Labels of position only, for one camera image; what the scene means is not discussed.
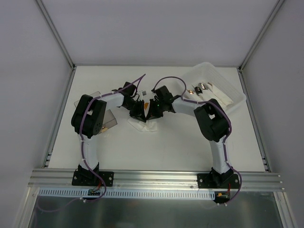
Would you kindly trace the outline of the white paper napkin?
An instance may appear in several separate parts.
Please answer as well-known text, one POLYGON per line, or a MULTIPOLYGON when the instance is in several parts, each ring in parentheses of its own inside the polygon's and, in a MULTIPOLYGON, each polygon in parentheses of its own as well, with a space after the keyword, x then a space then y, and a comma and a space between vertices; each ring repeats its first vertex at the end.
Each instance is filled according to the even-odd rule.
MULTIPOLYGON (((149 109, 149 106, 148 106, 147 109, 144 109, 145 117, 147 116, 148 109, 149 109)), ((130 117, 128 119, 128 123, 140 132, 156 132, 156 131, 158 131, 156 120, 146 120, 146 118, 145 118, 145 122, 143 123, 141 121, 135 120, 135 119, 130 117)))

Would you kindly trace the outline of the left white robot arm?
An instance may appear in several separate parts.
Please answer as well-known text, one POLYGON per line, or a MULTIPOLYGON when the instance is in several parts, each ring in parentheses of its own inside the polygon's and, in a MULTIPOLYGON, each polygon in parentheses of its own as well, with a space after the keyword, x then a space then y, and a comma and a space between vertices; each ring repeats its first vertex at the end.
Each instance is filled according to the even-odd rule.
POLYGON ((146 122, 144 101, 133 99, 136 89, 135 85, 126 82, 123 88, 114 90, 105 96, 81 96, 71 119, 71 125, 78 135, 81 149, 81 162, 74 172, 73 185, 89 186, 101 182, 95 136, 103 127, 106 111, 115 107, 123 107, 130 111, 132 118, 146 122))

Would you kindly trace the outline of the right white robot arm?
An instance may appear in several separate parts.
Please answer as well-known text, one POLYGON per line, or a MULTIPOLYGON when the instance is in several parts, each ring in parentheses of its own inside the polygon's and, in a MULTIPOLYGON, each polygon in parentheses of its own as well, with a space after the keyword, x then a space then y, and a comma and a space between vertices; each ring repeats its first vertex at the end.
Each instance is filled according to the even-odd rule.
POLYGON ((153 89, 154 98, 150 100, 146 119, 158 119, 164 112, 186 114, 196 118, 202 135, 209 141, 213 166, 203 180, 208 187, 223 188, 228 186, 234 174, 229 162, 226 140, 231 134, 231 121, 216 99, 195 102, 173 96, 166 86, 153 89))

